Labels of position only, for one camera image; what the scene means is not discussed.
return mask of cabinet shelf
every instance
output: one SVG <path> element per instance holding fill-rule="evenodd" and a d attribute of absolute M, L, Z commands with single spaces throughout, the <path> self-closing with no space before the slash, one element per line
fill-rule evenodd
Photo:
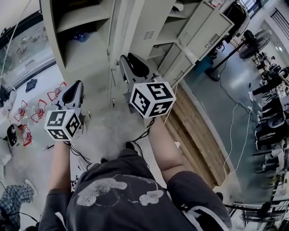
<path fill-rule="evenodd" d="M 186 16 L 184 12 L 176 12 L 174 10 L 171 10 L 168 16 L 173 18 L 188 18 L 188 16 Z"/>
<path fill-rule="evenodd" d="M 85 72 L 89 72 L 84 68 L 85 66 L 93 63 L 99 67 L 106 65 L 106 47 L 99 32 L 90 33 L 88 40 L 85 42 L 68 41 L 64 49 L 65 69 L 67 72 L 82 69 L 84 71 L 83 76 L 85 76 Z"/>
<path fill-rule="evenodd" d="M 101 5 L 92 5 L 65 13 L 59 20 L 57 32 L 110 18 L 110 14 Z"/>
<path fill-rule="evenodd" d="M 173 43 L 177 42 L 177 34 L 174 33 L 170 28 L 169 25 L 164 24 L 162 30 L 160 31 L 155 45 L 165 44 L 165 43 Z"/>
<path fill-rule="evenodd" d="M 151 68 L 157 70 L 158 69 L 158 65 L 155 63 L 155 61 L 153 59 L 148 59 L 147 62 L 149 63 L 149 65 L 151 65 Z"/>
<path fill-rule="evenodd" d="M 149 59 L 151 58 L 155 58 L 155 57 L 159 57 L 162 55 L 165 55 L 166 53 L 164 52 L 164 50 L 161 47 L 153 47 L 150 54 L 149 54 Z"/>

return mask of blue object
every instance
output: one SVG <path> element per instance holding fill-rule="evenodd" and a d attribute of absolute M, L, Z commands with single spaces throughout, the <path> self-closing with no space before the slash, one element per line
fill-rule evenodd
<path fill-rule="evenodd" d="M 76 31 L 73 39 L 78 40 L 80 42 L 85 42 L 89 38 L 89 34 L 83 31 Z"/>
<path fill-rule="evenodd" d="M 211 59 L 211 57 L 209 57 L 208 55 L 205 56 L 198 64 L 196 64 L 193 68 L 194 73 L 196 76 L 201 75 L 202 73 L 205 72 L 206 69 L 212 67 L 213 65 L 213 61 Z"/>

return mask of white cable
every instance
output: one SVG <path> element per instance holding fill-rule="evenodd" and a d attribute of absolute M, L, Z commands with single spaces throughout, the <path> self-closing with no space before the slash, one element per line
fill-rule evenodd
<path fill-rule="evenodd" d="M 243 155 L 243 153 L 244 153 L 244 149 L 245 149 L 246 142 L 247 142 L 247 137 L 248 137 L 248 129 L 249 129 L 250 114 L 251 114 L 251 112 L 252 112 L 252 111 L 250 111 L 250 113 L 249 113 L 249 119 L 248 119 L 248 125 L 247 125 L 247 133 L 246 133 L 246 139 L 245 139 L 245 143 L 244 143 L 244 146 L 243 146 L 243 150 L 242 150 L 242 153 L 241 153 L 240 159 L 239 159 L 239 161 L 238 161 L 237 167 L 235 168 L 234 171 L 232 171 L 232 173 L 234 173 L 234 172 L 237 170 L 237 168 L 239 167 L 239 163 L 240 163 L 241 158 L 242 158 L 242 155 Z"/>
<path fill-rule="evenodd" d="M 177 85 L 178 85 L 178 84 L 179 84 L 179 83 L 176 84 L 175 96 L 176 96 L 176 94 L 177 94 Z M 168 116 L 169 116 L 170 113 L 171 113 L 171 110 L 172 110 L 172 106 L 171 106 L 170 110 L 168 111 L 168 115 L 167 115 L 167 117 L 166 117 L 166 119 L 165 119 L 165 121 L 164 121 L 163 124 L 165 124 L 165 123 L 167 122 L 167 119 L 168 119 Z"/>
<path fill-rule="evenodd" d="M 13 31 L 13 33 L 12 33 L 12 36 L 11 36 L 11 38 L 10 38 L 10 40 L 9 40 L 9 43 L 8 43 L 8 46 L 7 46 L 7 51 L 6 51 L 6 54 L 5 54 L 5 58 L 4 58 L 4 61 L 3 61 L 3 65 L 2 65 L 1 75 L 0 75 L 0 87 L 1 87 L 1 83 L 2 83 L 2 76 L 3 76 L 4 67 L 5 67 L 5 62 L 6 62 L 6 59 L 7 59 L 7 54 L 8 54 L 8 50 L 9 50 L 9 48 L 10 48 L 11 41 L 12 41 L 12 39 L 13 39 L 13 36 L 14 36 L 14 34 L 15 34 L 15 31 L 16 31 L 16 28 L 18 27 L 19 22 L 21 21 L 21 18 L 22 18 L 25 10 L 27 9 L 27 7 L 28 7 L 28 5 L 30 4 L 31 1 L 32 1 L 32 0 L 29 0 L 29 2 L 27 3 L 26 7 L 25 7 L 24 10 L 23 10 L 23 12 L 21 13 L 20 18 L 19 18 L 19 21 L 17 22 L 17 24 L 16 24 L 16 26 L 15 26 L 15 28 L 14 28 L 14 31 Z"/>
<path fill-rule="evenodd" d="M 251 110 L 251 107 L 245 106 L 241 101 L 238 101 L 237 103 L 240 103 L 240 104 L 242 104 L 243 107 L 246 107 L 246 108 L 248 108 L 249 110 Z"/>
<path fill-rule="evenodd" d="M 235 108 L 238 106 L 238 103 L 236 104 L 236 106 L 234 107 L 233 109 L 233 117 L 232 117 L 232 123 L 231 123 L 231 126 L 230 126 L 230 142 L 231 142 L 231 148 L 230 148 L 230 152 L 229 152 L 229 155 L 227 156 L 225 162 L 224 162 L 224 165 L 223 165 L 223 170 L 224 170 L 224 173 L 225 173 L 225 180 L 227 178 L 227 173 L 226 173 L 226 170 L 225 170 L 225 164 L 227 162 L 227 160 L 229 159 L 230 155 L 231 155 L 231 152 L 232 152 L 232 149 L 233 149 L 233 144 L 232 144 L 232 136 L 231 136 L 231 132 L 232 132 L 232 125 L 233 125 L 233 122 L 234 122 L 234 110 Z"/>
<path fill-rule="evenodd" d="M 239 103 L 241 103 L 241 102 L 238 101 L 237 104 L 236 104 L 236 106 L 233 108 L 232 123 L 231 123 L 231 126 L 230 126 L 230 142 L 231 142 L 231 148 L 230 148 L 230 152 L 229 152 L 229 154 L 228 154 L 228 156 L 227 156 L 227 158 L 226 158 L 226 160 L 225 160 L 225 162 L 224 162 L 224 164 L 223 164 L 223 170 L 224 170 L 224 173 L 225 173 L 225 179 L 224 179 L 224 181 L 227 179 L 227 173 L 226 173 L 226 170 L 225 170 L 225 164 L 226 164 L 227 160 L 229 159 L 229 157 L 230 157 L 230 155 L 231 155 L 231 153 L 232 153 L 232 149 L 233 149 L 231 133 L 232 133 L 232 125 L 233 125 L 233 122 L 234 122 L 234 110 L 235 110 L 235 108 L 238 106 Z M 250 109 L 250 113 L 249 113 L 249 117 L 248 117 L 248 125 L 247 125 L 247 133 L 246 133 L 245 143 L 244 143 L 243 150 L 242 150 L 242 152 L 241 152 L 241 155 L 240 155 L 240 158 L 239 158 L 237 167 L 235 168 L 235 170 L 234 170 L 233 172 L 230 172 L 230 174 L 231 174 L 231 173 L 234 173 L 234 172 L 238 169 L 239 163 L 240 163 L 241 158 L 242 158 L 242 155 L 243 155 L 243 153 L 244 153 L 244 149 L 245 149 L 245 146 L 246 146 L 246 143 L 247 143 L 247 137 L 248 137 L 248 129 L 249 129 L 249 123 L 250 123 L 250 115 L 251 115 L 252 112 L 253 112 L 252 109 Z"/>

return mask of wire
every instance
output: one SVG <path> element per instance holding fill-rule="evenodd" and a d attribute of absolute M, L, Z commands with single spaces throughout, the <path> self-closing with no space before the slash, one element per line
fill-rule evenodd
<path fill-rule="evenodd" d="M 177 94 L 177 86 L 178 86 L 178 84 L 179 84 L 179 83 L 177 83 L 177 84 L 176 84 L 175 96 L 176 96 L 176 94 Z M 168 119 L 168 116 L 169 116 L 169 115 L 170 115 L 170 113 L 171 113 L 171 110 L 172 110 L 172 106 L 171 106 L 170 110 L 168 111 L 168 115 L 167 115 L 167 117 L 166 117 L 166 119 L 165 119 L 165 121 L 164 121 L 164 123 L 163 123 L 163 124 L 166 124 L 166 122 L 167 122 L 167 119 Z"/>
<path fill-rule="evenodd" d="M 90 159 L 88 159 L 87 157 L 84 157 L 81 154 L 81 152 L 77 151 L 75 149 L 75 147 L 73 147 L 73 145 L 71 143 L 68 143 L 68 142 L 65 142 L 65 141 L 63 141 L 63 142 L 70 147 L 70 151 L 72 152 L 72 154 L 74 154 L 75 156 L 81 156 L 83 158 L 83 160 L 87 163 L 86 170 L 88 170 L 89 166 L 92 165 L 92 162 L 90 162 Z"/>
<path fill-rule="evenodd" d="M 243 146 L 243 150 L 242 150 L 240 159 L 239 159 L 239 161 L 238 161 L 237 167 L 235 168 L 235 170 L 234 170 L 232 173 L 234 173 L 234 172 L 238 169 L 239 163 L 240 163 L 241 158 L 242 158 L 242 155 L 243 155 L 243 153 L 244 153 L 244 149 L 245 149 L 246 142 L 247 142 L 247 137 L 248 137 L 248 128 L 249 128 L 249 123 L 250 123 L 250 113 L 249 113 L 249 119 L 248 119 L 248 125 L 247 125 L 247 132 L 246 132 L 246 138 L 245 138 L 245 143 L 244 143 L 244 146 Z"/>
<path fill-rule="evenodd" d="M 134 140 L 129 141 L 129 142 L 134 143 L 134 144 L 137 146 L 137 148 L 138 148 L 138 150 L 139 150 L 139 152 L 140 152 L 140 155 L 141 155 L 141 157 L 143 158 L 144 161 L 145 161 L 145 158 L 144 158 L 143 150 L 141 149 L 141 147 L 140 147 L 140 145 L 137 143 L 137 141 L 149 135 L 149 129 L 150 129 L 151 126 L 154 124 L 154 120 L 155 120 L 155 118 L 153 118 L 153 119 L 151 120 L 151 122 L 150 122 L 149 125 L 147 126 L 147 129 L 144 131 L 144 133 L 143 133 L 142 135 L 140 135 L 138 138 L 136 138 L 136 139 L 134 139 Z"/>
<path fill-rule="evenodd" d="M 7 50 L 6 50 L 6 54 L 5 54 L 5 58 L 4 58 L 4 61 L 3 61 L 3 64 L 2 64 L 2 70 L 1 70 L 1 75 L 0 75 L 0 86 L 1 86 L 1 83 L 2 83 L 2 76 L 3 76 L 4 67 L 5 67 L 5 62 L 6 62 L 6 59 L 7 59 L 8 50 L 9 50 L 9 48 L 10 48 L 11 41 L 12 41 L 12 39 L 13 39 L 13 36 L 14 36 L 14 34 L 15 34 L 15 31 L 16 31 L 16 28 L 18 27 L 19 22 L 21 21 L 21 18 L 22 18 L 25 10 L 27 9 L 27 7 L 28 7 L 28 5 L 30 4 L 31 1 L 32 1 L 32 0 L 29 0 L 29 2 L 27 3 L 26 7 L 25 7 L 24 10 L 22 11 L 22 13 L 21 13 L 21 15 L 20 15 L 20 18 L 19 18 L 19 21 L 17 22 L 17 24 L 16 24 L 16 26 L 15 26 L 15 28 L 14 28 L 14 31 L 13 31 L 13 33 L 12 33 L 12 36 L 11 36 L 11 38 L 10 38 L 10 40 L 9 40 L 9 43 L 8 43 L 8 46 L 7 46 Z"/>
<path fill-rule="evenodd" d="M 13 210 L 13 206 L 14 206 L 14 201 L 13 201 L 13 198 L 11 197 L 11 195 L 10 195 L 10 193 L 7 191 L 7 189 L 5 188 L 5 186 L 2 184 L 2 186 L 3 186 L 3 188 L 5 189 L 5 191 L 7 192 L 7 194 L 9 195 L 9 197 L 11 198 L 11 201 L 12 201 L 12 206 L 11 206 L 11 210 L 10 210 L 10 212 L 7 214 L 7 216 L 8 217 L 11 217 L 11 216 L 14 216 L 15 214 L 17 214 L 17 213 L 21 213 L 21 214 L 23 214 L 23 215 L 26 215 L 26 216 L 28 216 L 28 217 L 30 217 L 32 220 L 34 220 L 36 223 L 39 223 L 34 217 L 32 217 L 32 216 L 30 216 L 30 215 L 28 215 L 28 214 L 26 214 L 26 213 L 22 213 L 22 212 L 16 212 L 16 213 L 13 213 L 13 214 L 11 214 L 12 213 L 12 210 Z"/>
<path fill-rule="evenodd" d="M 11 201 L 12 201 L 11 211 L 8 213 L 8 215 L 9 215 L 9 214 L 12 213 L 12 209 L 13 209 L 13 206 L 14 206 L 14 201 L 13 201 L 13 199 L 12 199 L 10 193 L 9 193 L 9 192 L 7 191 L 7 189 L 5 188 L 5 186 L 4 186 L 3 184 L 2 184 L 2 186 L 3 186 L 3 188 L 5 189 L 5 191 L 7 192 L 7 194 L 9 195 L 9 197 L 11 198 Z"/>
<path fill-rule="evenodd" d="M 226 170 L 225 170 L 225 164 L 226 164 L 227 160 L 229 159 L 229 157 L 230 157 L 230 155 L 231 155 L 231 153 L 232 153 L 232 149 L 233 149 L 233 143 L 232 143 L 232 125 L 233 125 L 233 122 L 234 122 L 234 110 L 235 110 L 236 107 L 238 107 L 238 104 L 239 104 L 239 103 L 241 103 L 241 102 L 238 101 L 237 104 L 236 104 L 236 106 L 233 108 L 232 123 L 231 123 L 231 126 L 230 126 L 230 133 L 229 133 L 229 134 L 230 134 L 231 148 L 230 148 L 230 152 L 229 152 L 229 154 L 228 154 L 228 156 L 227 156 L 227 158 L 226 158 L 226 160 L 225 160 L 225 162 L 224 162 L 224 164 L 223 164 L 223 170 L 224 170 L 224 173 L 225 173 L 225 180 L 227 179 L 227 173 L 226 173 Z M 240 163 L 241 158 L 242 158 L 242 155 L 243 155 L 243 153 L 244 153 L 244 149 L 245 149 L 245 146 L 246 146 L 246 143 L 247 143 L 247 138 L 248 138 L 248 130 L 249 130 L 250 114 L 251 114 L 251 113 L 252 113 L 252 109 L 251 109 L 250 112 L 249 112 L 246 138 L 245 138 L 245 143 L 244 143 L 244 146 L 243 146 L 243 150 L 242 150 L 242 152 L 241 152 L 241 156 L 240 156 L 240 158 L 239 158 L 237 167 L 235 168 L 235 170 L 234 170 L 233 172 L 230 172 L 230 174 L 234 173 L 234 172 L 238 169 L 239 163 Z"/>
<path fill-rule="evenodd" d="M 244 108 L 244 109 L 246 110 L 246 112 L 249 114 L 249 112 L 247 111 L 247 108 L 248 108 L 248 107 L 246 107 L 241 101 L 236 102 L 236 101 L 229 95 L 229 93 L 227 92 L 227 90 L 222 86 L 221 74 L 222 74 L 222 72 L 223 72 L 223 71 L 225 70 L 225 68 L 226 68 L 227 61 L 228 61 L 228 60 L 226 60 L 225 66 L 224 66 L 224 68 L 221 70 L 221 72 L 220 72 L 220 74 L 219 74 L 219 75 L 220 75 L 220 87 L 226 92 L 226 95 L 227 95 L 234 103 L 236 103 L 236 104 L 240 103 L 240 104 L 241 104 L 241 107 Z"/>
<path fill-rule="evenodd" d="M 22 213 L 22 212 L 13 213 L 13 214 L 9 215 L 9 217 L 10 217 L 10 216 L 14 216 L 14 215 L 17 214 L 17 213 L 20 213 L 20 214 L 29 216 L 29 217 L 30 217 L 32 220 L 34 220 L 36 223 L 39 223 L 39 222 L 40 222 L 40 221 L 36 220 L 34 217 L 32 217 L 32 216 L 30 216 L 30 215 L 28 215 L 28 214 L 26 214 L 26 213 Z"/>

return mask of black and white marker cube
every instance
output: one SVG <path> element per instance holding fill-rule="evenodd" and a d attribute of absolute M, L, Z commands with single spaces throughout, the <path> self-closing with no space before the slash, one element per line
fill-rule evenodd
<path fill-rule="evenodd" d="M 76 110 L 48 111 L 44 129 L 54 140 L 71 141 L 80 127 Z"/>
<path fill-rule="evenodd" d="M 176 97 L 168 82 L 135 83 L 130 103 L 144 118 L 168 113 Z"/>

